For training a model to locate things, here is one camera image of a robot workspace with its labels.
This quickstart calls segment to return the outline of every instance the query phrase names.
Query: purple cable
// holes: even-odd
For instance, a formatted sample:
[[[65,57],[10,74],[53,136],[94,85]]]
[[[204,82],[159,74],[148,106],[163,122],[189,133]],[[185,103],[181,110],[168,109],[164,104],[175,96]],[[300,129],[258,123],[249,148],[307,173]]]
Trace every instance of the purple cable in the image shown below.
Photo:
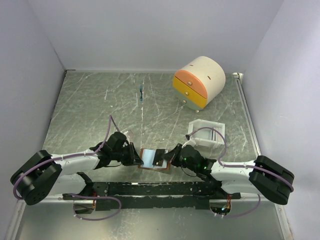
[[[81,196],[78,194],[73,194],[73,193],[68,193],[69,195],[71,195],[72,197],[75,198],[80,198],[80,199],[92,199],[92,200],[98,200],[98,199],[111,199],[111,200],[115,200],[119,203],[119,208],[117,209],[116,212],[112,213],[109,216],[106,217],[102,217],[102,218],[87,218],[87,217],[80,217],[78,214],[76,214],[76,206],[73,205],[73,214],[76,218],[81,219],[81,220],[86,220],[86,221],[102,221],[102,220],[106,220],[109,218],[112,218],[113,216],[117,215],[122,207],[121,201],[118,198],[115,198],[113,196]]]
[[[105,135],[105,138],[104,138],[103,142],[102,142],[101,145],[97,148],[97,150],[95,150],[94,152],[89,152],[89,153],[87,153],[87,154],[86,154],[87,156],[95,155],[95,154],[96,154],[97,152],[99,152],[100,149],[104,146],[104,144],[105,144],[106,141],[107,141],[109,132],[110,132],[111,121],[113,122],[115,128],[119,131],[119,128],[118,128],[118,126],[116,125],[113,117],[112,117],[111,115],[109,115],[108,129],[107,129],[107,131],[106,131],[106,135]],[[64,156],[64,157],[59,156],[59,157],[51,158],[51,159],[48,159],[48,160],[46,160],[46,161],[43,161],[43,162],[35,165],[34,167],[32,167],[32,168],[30,168],[28,171],[26,171],[22,176],[20,176],[20,177],[18,178],[18,180],[15,182],[15,184],[14,184],[14,186],[13,186],[13,195],[14,195],[14,197],[15,197],[16,199],[19,199],[19,200],[22,200],[22,199],[23,199],[22,197],[18,196],[18,194],[17,194],[17,187],[18,187],[19,183],[21,182],[21,180],[22,180],[25,176],[27,176],[28,174],[30,174],[31,172],[33,172],[34,170],[40,168],[40,167],[43,166],[43,165],[46,165],[46,164],[48,164],[48,163],[51,163],[51,162],[53,162],[53,161],[58,161],[58,160],[62,160],[62,159],[70,159],[70,158],[75,158],[75,157],[82,157],[82,156],[84,156],[84,155],[85,155],[84,153],[73,153],[73,154],[70,154],[70,155],[67,155],[67,156]]]
[[[284,182],[286,185],[288,185],[289,188],[290,188],[290,190],[291,190],[291,192],[294,191],[294,187],[292,186],[292,184],[291,184],[290,182],[288,182],[288,181],[287,181],[286,179],[284,179],[282,176],[279,176],[279,175],[275,174],[274,172],[269,171],[269,170],[267,170],[267,169],[264,169],[264,168],[262,168],[262,167],[253,166],[253,165],[246,165],[246,166],[244,166],[244,165],[240,165],[240,164],[239,164],[239,165],[223,164],[223,163],[221,162],[221,158],[222,158],[222,157],[226,154],[226,152],[227,152],[227,141],[226,141],[226,139],[224,138],[224,136],[222,136],[222,134],[221,134],[218,130],[214,129],[213,127],[209,127],[209,126],[200,127],[200,128],[198,128],[198,129],[194,130],[193,132],[191,132],[189,135],[191,136],[191,135],[195,134],[196,132],[198,132],[199,130],[202,130],[202,129],[211,129],[211,130],[215,131],[217,134],[219,134],[220,137],[222,138],[222,140],[223,140],[223,142],[224,142],[224,150],[223,150],[223,153],[221,153],[221,155],[216,159],[216,160],[218,161],[218,163],[219,163],[222,167],[226,167],[226,168],[250,168],[250,169],[257,169],[257,170],[259,170],[259,171],[261,171],[261,172],[265,172],[265,173],[267,173],[267,174],[270,174],[270,175],[276,177],[277,179],[281,180],[281,181]]]
[[[248,214],[250,214],[250,213],[252,213],[254,210],[256,210],[258,207],[259,207],[259,205],[260,205],[260,203],[261,203],[261,197],[260,197],[260,195],[259,194],[257,194],[258,195],[258,202],[257,202],[257,204],[254,206],[254,208],[252,208],[252,209],[250,209],[249,211],[246,211],[246,212],[244,212],[244,213],[240,213],[240,214],[237,214],[237,215],[221,215],[221,214],[216,214],[216,215],[218,215],[218,216],[220,216],[220,217],[222,217],[222,218],[228,218],[228,219],[234,219],[234,218],[239,218],[239,217],[243,217],[243,216],[245,216],[245,215],[248,215]]]

